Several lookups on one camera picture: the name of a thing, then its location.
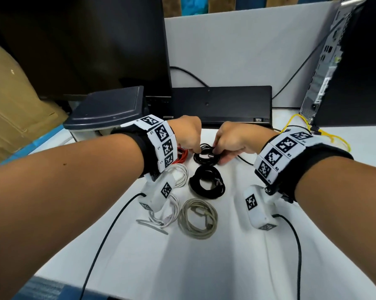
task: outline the red cable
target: red cable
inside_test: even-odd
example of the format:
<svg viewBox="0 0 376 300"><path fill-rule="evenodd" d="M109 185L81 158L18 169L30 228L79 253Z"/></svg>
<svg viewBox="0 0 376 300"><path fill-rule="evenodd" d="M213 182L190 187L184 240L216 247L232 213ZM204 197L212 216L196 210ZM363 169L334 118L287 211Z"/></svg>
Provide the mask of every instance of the red cable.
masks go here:
<svg viewBox="0 0 376 300"><path fill-rule="evenodd" d="M177 159L173 162L173 164L177 164L177 163L184 163L188 157L188 150L186 149L183 149L182 147L179 147L178 149L178 157Z"/></svg>

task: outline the person's right arm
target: person's right arm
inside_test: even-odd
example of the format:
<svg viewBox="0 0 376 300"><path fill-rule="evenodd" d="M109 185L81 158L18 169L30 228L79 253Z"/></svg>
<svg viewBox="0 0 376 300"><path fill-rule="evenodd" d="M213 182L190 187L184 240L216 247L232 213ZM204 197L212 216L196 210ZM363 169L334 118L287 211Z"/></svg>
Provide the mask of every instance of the person's right arm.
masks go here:
<svg viewBox="0 0 376 300"><path fill-rule="evenodd" d="M226 122L217 132L220 163L245 151L260 153L277 133L261 126ZM376 167L329 157L300 179L295 198L322 232L376 285Z"/></svg>

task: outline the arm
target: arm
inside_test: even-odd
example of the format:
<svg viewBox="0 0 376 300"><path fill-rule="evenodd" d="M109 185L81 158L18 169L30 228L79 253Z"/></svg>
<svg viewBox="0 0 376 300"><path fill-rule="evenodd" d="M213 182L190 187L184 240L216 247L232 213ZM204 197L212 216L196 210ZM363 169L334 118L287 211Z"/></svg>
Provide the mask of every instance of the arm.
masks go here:
<svg viewBox="0 0 376 300"><path fill-rule="evenodd" d="M277 133L264 127L226 122L214 153L224 164L241 152L260 153ZM376 285L376 168L342 157L312 166L295 197L306 214Z"/></svg>
<svg viewBox="0 0 376 300"><path fill-rule="evenodd" d="M170 120L200 151L197 117ZM138 145L115 134L56 147L0 167L0 299L10 299L56 252L100 218L144 168Z"/></svg>

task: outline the dark gray lid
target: dark gray lid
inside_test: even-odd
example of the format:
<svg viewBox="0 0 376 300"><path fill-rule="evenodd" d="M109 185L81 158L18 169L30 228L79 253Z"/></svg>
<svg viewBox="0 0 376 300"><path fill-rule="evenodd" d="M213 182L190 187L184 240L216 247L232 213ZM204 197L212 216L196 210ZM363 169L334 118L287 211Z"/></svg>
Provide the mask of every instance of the dark gray lid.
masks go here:
<svg viewBox="0 0 376 300"><path fill-rule="evenodd" d="M143 98L143 86L91 93L63 126L67 130L96 130L139 119L143 117Z"/></svg>

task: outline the person's left arm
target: person's left arm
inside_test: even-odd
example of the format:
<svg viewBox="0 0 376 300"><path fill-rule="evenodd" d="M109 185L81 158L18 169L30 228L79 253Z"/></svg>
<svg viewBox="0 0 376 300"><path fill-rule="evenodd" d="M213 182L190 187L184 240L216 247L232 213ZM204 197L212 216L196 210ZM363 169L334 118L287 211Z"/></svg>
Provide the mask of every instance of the person's left arm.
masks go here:
<svg viewBox="0 0 376 300"><path fill-rule="evenodd" d="M200 152L201 122L168 121ZM10 299L56 252L99 219L144 169L123 134L42 151L0 167L0 299Z"/></svg>

